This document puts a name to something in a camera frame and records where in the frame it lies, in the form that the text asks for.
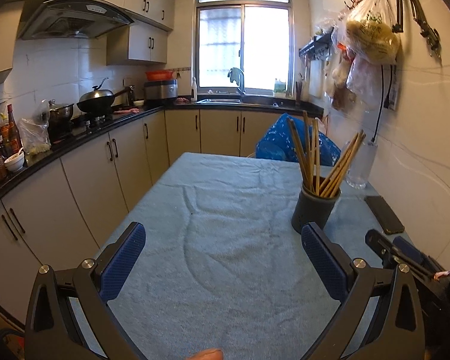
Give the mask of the person left hand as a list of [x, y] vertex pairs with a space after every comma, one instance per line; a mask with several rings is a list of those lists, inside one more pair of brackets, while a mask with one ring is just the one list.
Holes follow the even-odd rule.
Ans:
[[217, 348], [204, 349], [194, 353], [187, 360], [224, 360], [224, 353], [221, 349]]

